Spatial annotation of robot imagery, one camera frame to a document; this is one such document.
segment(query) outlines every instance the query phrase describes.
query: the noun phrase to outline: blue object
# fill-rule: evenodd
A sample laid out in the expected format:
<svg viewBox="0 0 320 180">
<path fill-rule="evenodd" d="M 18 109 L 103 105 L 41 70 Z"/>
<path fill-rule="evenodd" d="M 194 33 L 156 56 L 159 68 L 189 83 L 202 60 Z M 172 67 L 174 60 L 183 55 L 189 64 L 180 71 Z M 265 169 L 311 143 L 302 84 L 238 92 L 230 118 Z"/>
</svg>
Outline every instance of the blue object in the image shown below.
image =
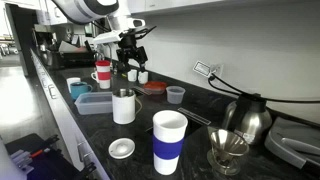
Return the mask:
<svg viewBox="0 0 320 180">
<path fill-rule="evenodd" d="M 71 97 L 76 100 L 80 94 L 91 92 L 92 86 L 88 85 L 86 82 L 75 82 L 70 84 Z"/>
<path fill-rule="evenodd" d="M 183 138 L 175 143 L 166 143 L 153 135 L 153 152 L 161 159 L 174 159 L 181 153 Z"/>
</svg>

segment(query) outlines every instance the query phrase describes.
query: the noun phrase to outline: plastic container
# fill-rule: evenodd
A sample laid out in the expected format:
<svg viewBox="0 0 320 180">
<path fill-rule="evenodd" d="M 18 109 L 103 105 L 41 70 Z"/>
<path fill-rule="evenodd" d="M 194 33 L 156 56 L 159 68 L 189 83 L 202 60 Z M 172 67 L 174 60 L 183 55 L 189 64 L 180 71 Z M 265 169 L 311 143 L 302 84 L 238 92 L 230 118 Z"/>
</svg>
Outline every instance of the plastic container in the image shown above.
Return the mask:
<svg viewBox="0 0 320 180">
<path fill-rule="evenodd" d="M 179 86 L 167 87 L 167 100 L 171 104 L 180 104 L 186 90 Z"/>
<path fill-rule="evenodd" d="M 163 94 L 166 90 L 167 83 L 159 81 L 149 81 L 143 88 L 151 94 Z"/>
<path fill-rule="evenodd" d="M 81 94 L 74 103 L 81 115 L 112 112 L 112 92 Z"/>
</svg>

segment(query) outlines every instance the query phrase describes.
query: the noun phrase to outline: granite countertop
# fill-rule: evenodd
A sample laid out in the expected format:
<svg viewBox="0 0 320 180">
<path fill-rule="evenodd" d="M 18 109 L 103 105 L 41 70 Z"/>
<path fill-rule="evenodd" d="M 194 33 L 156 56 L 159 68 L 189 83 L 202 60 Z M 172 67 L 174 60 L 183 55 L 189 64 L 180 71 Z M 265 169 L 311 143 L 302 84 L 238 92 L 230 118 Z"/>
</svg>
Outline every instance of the granite countertop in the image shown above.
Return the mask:
<svg viewBox="0 0 320 180">
<path fill-rule="evenodd" d="M 207 152 L 211 148 L 211 144 L 205 126 L 186 137 L 177 170 L 169 176 L 160 175 L 153 167 L 152 136 L 145 132 L 153 126 L 153 115 L 161 110 L 177 110 L 179 107 L 183 107 L 210 120 L 212 122 L 210 126 L 219 127 L 224 117 L 225 108 L 234 100 L 233 98 L 156 73 L 150 73 L 149 80 L 164 81 L 168 85 L 184 87 L 186 94 L 182 104 L 169 104 L 166 100 L 166 94 L 141 95 L 138 98 L 142 102 L 143 108 L 134 122 L 118 125 L 113 122 L 112 113 L 80 115 L 71 99 L 66 83 L 66 79 L 70 77 L 81 77 L 82 81 L 93 86 L 93 92 L 106 91 L 99 89 L 99 85 L 91 78 L 90 74 L 93 72 L 93 68 L 46 69 L 111 179 L 316 179 L 276 157 L 263 144 L 250 146 L 250 152 L 243 158 L 239 174 L 235 176 L 222 175 L 212 170 L 207 161 Z M 128 82 L 126 78 L 118 74 L 112 76 L 110 90 L 133 86 L 141 87 L 139 83 Z M 136 147 L 134 153 L 123 160 L 116 160 L 108 153 L 109 145 L 119 138 L 132 139 Z"/>
</svg>

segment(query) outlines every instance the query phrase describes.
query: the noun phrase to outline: kettle handle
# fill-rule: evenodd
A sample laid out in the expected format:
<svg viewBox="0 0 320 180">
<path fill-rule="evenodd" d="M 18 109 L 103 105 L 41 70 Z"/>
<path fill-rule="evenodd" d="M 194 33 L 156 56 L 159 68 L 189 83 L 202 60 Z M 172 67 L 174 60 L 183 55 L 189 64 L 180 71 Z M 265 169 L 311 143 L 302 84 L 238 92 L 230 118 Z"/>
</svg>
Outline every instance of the kettle handle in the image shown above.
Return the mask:
<svg viewBox="0 0 320 180">
<path fill-rule="evenodd" d="M 251 101 L 243 97 L 243 95 L 240 95 L 236 104 L 237 106 L 231 117 L 230 124 L 228 127 L 226 127 L 227 130 L 232 132 L 236 129 L 238 125 L 241 125 L 244 116 L 246 115 L 251 106 Z"/>
</svg>

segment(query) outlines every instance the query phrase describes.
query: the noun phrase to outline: metal kettle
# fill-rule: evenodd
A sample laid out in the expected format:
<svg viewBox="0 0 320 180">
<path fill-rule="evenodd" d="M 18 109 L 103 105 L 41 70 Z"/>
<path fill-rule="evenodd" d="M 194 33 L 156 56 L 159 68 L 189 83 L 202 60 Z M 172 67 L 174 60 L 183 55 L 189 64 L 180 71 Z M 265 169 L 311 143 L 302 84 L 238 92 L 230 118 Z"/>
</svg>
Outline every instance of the metal kettle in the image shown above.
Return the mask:
<svg viewBox="0 0 320 180">
<path fill-rule="evenodd" d="M 257 144 L 272 124 L 266 104 L 267 101 L 259 95 L 240 95 L 237 101 L 228 105 L 222 128 L 234 131 L 248 144 Z"/>
</svg>

